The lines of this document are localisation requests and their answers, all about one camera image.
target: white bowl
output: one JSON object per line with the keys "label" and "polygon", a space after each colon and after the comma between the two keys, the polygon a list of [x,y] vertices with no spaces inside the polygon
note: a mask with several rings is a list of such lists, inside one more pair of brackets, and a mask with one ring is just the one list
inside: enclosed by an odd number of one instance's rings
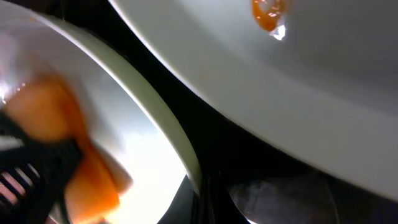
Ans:
{"label": "white bowl", "polygon": [[398,200],[398,3],[286,1],[281,41],[256,24],[251,0],[110,3],[227,118],[297,159]]}
{"label": "white bowl", "polygon": [[120,55],[77,27],[3,1],[0,29],[64,75],[92,140],[134,180],[109,219],[157,223],[186,174],[199,193],[201,171],[190,141],[157,92]]}

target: orange sauce drop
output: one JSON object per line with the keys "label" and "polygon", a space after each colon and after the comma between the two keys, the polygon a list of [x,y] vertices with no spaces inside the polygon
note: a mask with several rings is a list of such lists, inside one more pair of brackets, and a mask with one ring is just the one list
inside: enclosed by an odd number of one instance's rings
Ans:
{"label": "orange sauce drop", "polygon": [[260,27],[266,31],[273,31],[286,8],[284,0],[274,0],[267,10],[263,10],[261,4],[268,4],[269,1],[272,0],[252,0],[252,10]]}

